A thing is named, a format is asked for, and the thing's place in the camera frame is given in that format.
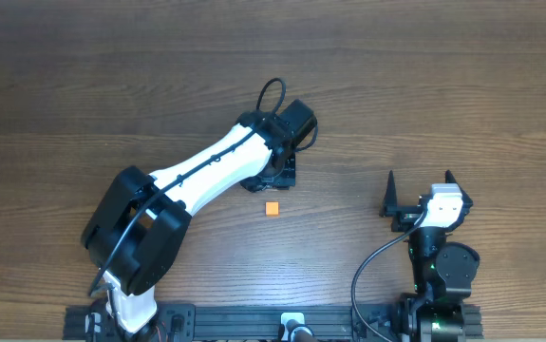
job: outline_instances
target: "white robotic arm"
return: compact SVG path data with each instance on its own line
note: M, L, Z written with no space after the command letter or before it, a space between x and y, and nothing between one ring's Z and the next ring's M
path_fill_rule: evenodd
M100 268L89 294L108 290L106 308L123 334L147 339L153 333L154 285L173 264L200 208L237 182L252 192L294 185L293 153L309 132L316 134L317 122L299 100L278 116L280 103L271 113L260 111L262 95L274 81L280 80L265 85L256 111L243 113L219 142L150 175L131 166L110 185L81 241ZM151 227L140 223L142 214L153 220ZM97 286L100 278L106 285Z

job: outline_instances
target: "white plastic part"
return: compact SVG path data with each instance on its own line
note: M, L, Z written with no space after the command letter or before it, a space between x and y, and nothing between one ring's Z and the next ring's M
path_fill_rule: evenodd
M281 341L289 341L290 337L288 336L288 322L291 320L298 322L298 324L306 324L303 313L282 313L281 324L285 327L285 331L283 332Z
M216 153L237 143L251 131L251 128L243 127L238 123L219 142L201 151L188 161L155 171L150 176L156 178L155 185L161 189L175 181L178 175L185 174ZM220 161L212 162L210 165L203 167L186 179L181 186L176 185L167 191L166 195L173 201L183 201L186 204L188 214L194 215L205 204L233 184L260 173L269 161L271 154L272 150L265 145L264 139L257 134L253 134L234 152L229 152L221 157ZM150 211L148 211L148 215L153 219L156 217Z
M459 219L462 209L462 192L456 183L431 185L431 199L426 205L426 216L421 227L446 228Z
M108 271L104 273L104 279L114 287L110 292L113 295L114 306L117 310L118 323L129 333L137 332L157 313L154 286L140 295L126 295L121 290L119 280ZM110 315L114 316L109 295L105 308Z

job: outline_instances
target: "wooden table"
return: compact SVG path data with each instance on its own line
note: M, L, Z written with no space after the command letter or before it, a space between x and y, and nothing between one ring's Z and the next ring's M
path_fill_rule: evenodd
M274 76L320 124L290 191L235 186L193 219L161 300L349 304L413 204L451 169L475 202L488 337L546 337L546 1L0 0L0 337L59 338L96 268L80 245L114 176L189 158ZM272 105L274 95L265 105ZM281 216L266 218L278 200ZM363 302L413 289L405 247Z

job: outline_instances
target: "orange block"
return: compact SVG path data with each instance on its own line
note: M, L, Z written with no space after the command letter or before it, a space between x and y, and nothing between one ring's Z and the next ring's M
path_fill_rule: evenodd
M266 216L279 216L279 202L266 202Z

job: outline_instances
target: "orange cube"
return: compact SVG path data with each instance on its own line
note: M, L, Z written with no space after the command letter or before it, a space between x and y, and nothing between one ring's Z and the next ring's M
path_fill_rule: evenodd
M279 216L279 202L266 202L266 216Z

